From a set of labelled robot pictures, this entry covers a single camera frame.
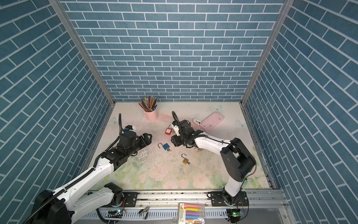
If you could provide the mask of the red padlock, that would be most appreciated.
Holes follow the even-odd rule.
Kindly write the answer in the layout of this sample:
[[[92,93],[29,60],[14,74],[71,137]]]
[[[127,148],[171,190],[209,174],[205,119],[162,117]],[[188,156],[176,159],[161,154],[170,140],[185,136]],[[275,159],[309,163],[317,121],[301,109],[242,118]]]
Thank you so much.
[[[165,131],[165,135],[171,135],[173,133],[173,126],[169,125]]]

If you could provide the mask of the blue padlock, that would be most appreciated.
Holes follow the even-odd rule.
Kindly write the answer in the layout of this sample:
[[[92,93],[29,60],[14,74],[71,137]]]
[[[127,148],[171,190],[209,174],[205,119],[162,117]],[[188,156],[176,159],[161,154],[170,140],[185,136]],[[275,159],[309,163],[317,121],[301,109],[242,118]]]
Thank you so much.
[[[171,152],[170,146],[168,145],[168,143],[162,144],[162,143],[158,143],[158,147],[164,149],[167,152]]]

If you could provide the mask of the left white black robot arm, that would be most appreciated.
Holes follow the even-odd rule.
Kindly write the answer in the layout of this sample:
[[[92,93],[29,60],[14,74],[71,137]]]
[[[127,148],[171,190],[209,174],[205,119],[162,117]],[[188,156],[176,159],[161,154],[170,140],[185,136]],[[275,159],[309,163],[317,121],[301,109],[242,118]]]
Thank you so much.
[[[108,183],[95,193],[88,194],[88,191],[149,146],[153,136],[137,135],[132,126],[122,127],[122,120],[118,125],[117,138],[95,158],[91,167],[63,186],[44,190],[36,197],[25,224],[73,224],[91,211],[99,214],[103,206],[123,211],[127,199],[118,185]]]

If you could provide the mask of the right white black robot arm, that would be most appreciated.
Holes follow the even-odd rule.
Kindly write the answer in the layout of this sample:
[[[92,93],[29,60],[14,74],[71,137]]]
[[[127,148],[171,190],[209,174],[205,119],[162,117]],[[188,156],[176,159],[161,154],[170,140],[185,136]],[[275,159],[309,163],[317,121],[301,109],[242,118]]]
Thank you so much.
[[[171,142],[175,147],[195,147],[221,156],[229,174],[228,182],[222,191],[222,198],[227,205],[234,205],[239,201],[239,193],[245,180],[251,175],[251,171],[257,168],[254,156],[238,138],[219,139],[204,131],[195,131],[188,120],[180,121],[174,111],[172,116],[174,121],[171,127],[174,135],[171,137]]]

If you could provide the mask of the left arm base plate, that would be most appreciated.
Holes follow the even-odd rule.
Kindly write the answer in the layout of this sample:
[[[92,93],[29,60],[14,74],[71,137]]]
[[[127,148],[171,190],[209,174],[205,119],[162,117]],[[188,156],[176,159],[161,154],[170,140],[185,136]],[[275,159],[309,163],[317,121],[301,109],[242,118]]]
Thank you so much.
[[[111,201],[112,207],[135,207],[138,192],[119,192],[115,193]]]

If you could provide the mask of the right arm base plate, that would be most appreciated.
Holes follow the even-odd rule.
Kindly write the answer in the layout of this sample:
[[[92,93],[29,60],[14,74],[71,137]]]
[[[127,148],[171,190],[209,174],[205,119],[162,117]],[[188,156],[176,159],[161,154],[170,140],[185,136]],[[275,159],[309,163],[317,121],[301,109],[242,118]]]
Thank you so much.
[[[249,200],[245,191],[240,191],[232,197],[223,191],[211,191],[207,193],[213,207],[238,206],[244,207],[249,205]]]

